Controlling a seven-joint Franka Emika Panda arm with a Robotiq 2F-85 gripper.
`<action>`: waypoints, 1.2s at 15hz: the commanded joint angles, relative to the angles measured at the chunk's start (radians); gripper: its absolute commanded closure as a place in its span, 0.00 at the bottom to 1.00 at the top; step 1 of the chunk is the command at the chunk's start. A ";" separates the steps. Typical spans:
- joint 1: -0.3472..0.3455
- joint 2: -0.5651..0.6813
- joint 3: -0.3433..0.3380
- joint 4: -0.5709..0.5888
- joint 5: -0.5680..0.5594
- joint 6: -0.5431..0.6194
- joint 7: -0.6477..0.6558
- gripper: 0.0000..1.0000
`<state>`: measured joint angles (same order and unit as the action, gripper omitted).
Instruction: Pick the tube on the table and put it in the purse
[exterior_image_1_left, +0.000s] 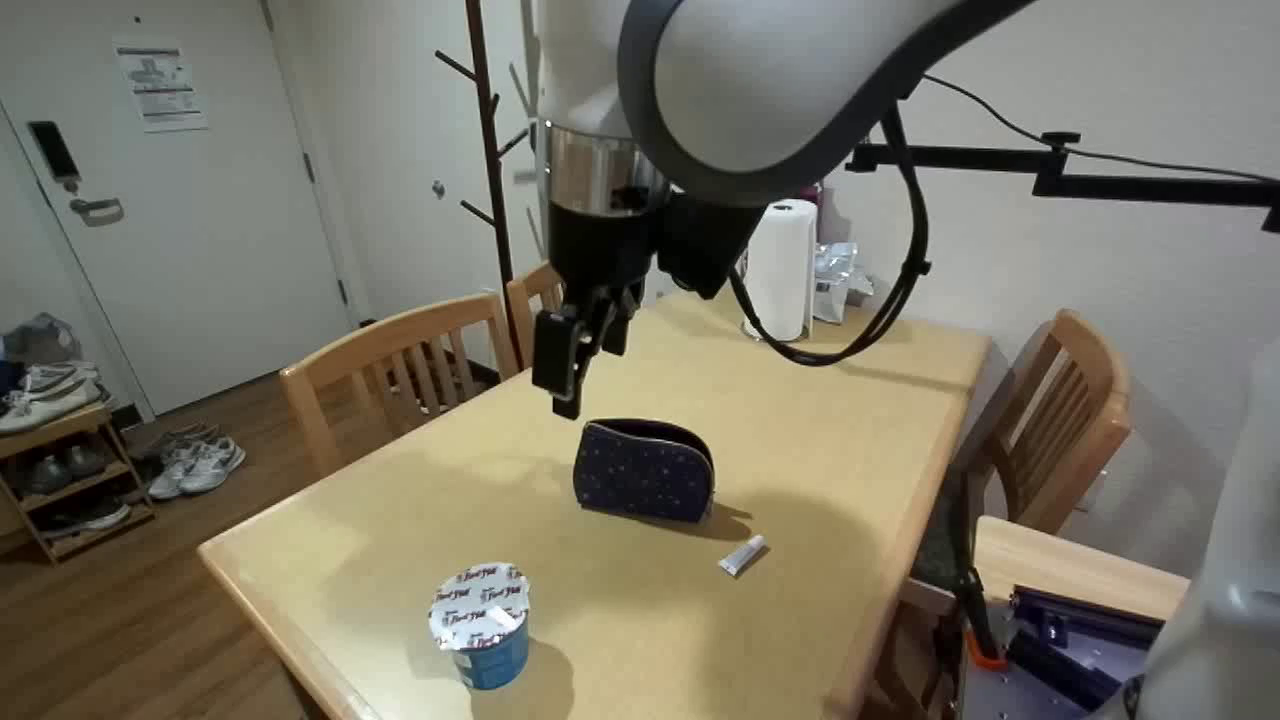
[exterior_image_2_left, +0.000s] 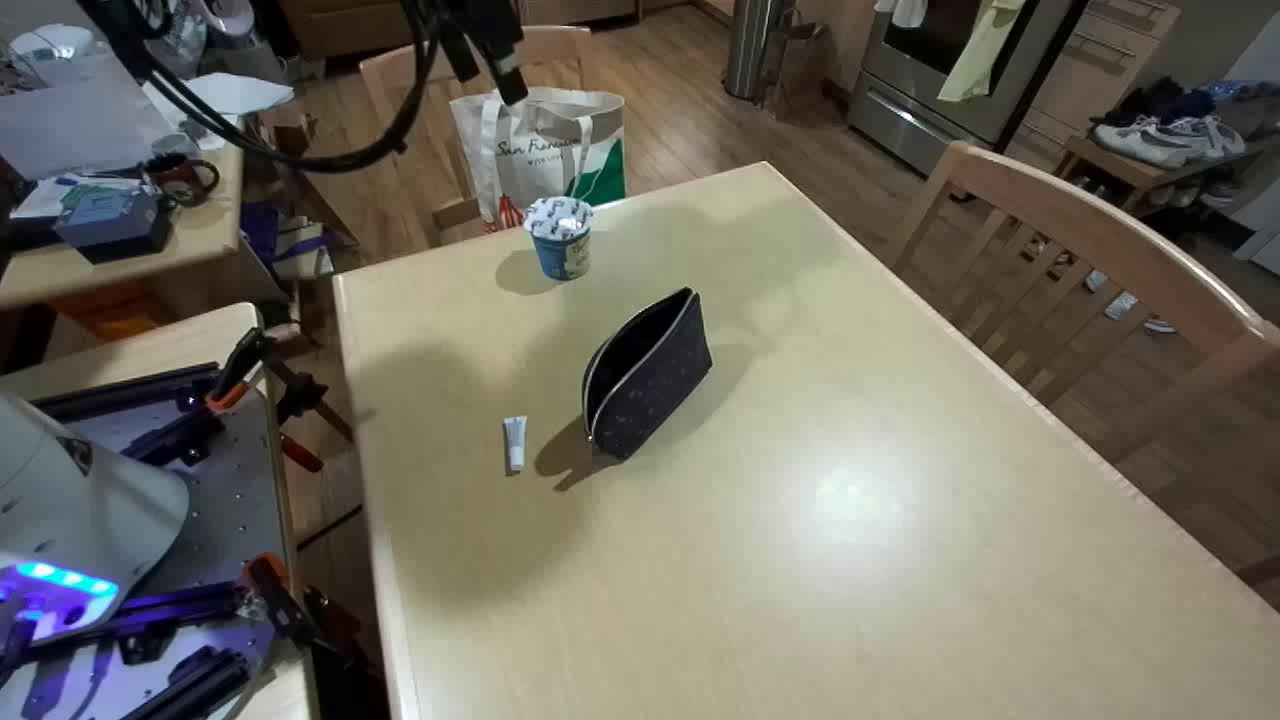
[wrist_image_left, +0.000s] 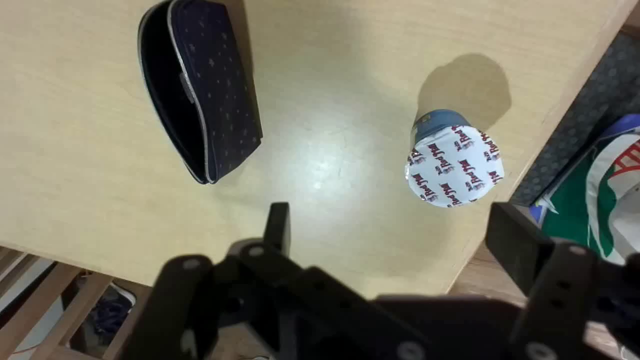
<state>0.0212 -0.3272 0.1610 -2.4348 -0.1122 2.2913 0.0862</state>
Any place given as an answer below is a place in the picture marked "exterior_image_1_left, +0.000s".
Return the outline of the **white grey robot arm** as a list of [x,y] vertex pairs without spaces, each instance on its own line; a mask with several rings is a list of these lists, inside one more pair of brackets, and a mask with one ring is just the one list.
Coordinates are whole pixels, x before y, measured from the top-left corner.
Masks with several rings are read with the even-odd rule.
[[628,346],[646,275],[714,299],[768,203],[865,134],[908,151],[901,98],[1032,0],[523,0],[549,262],[531,385],[582,412],[590,365]]

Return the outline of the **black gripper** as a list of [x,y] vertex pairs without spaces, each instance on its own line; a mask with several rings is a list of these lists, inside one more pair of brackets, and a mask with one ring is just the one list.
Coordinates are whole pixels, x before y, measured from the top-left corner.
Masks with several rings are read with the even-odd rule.
[[664,212],[590,217],[549,208],[549,258],[563,282],[562,312],[537,316],[531,385],[551,394],[551,412],[582,415],[582,316],[606,299],[602,346],[628,350],[628,325],[646,302],[646,275],[662,243]]

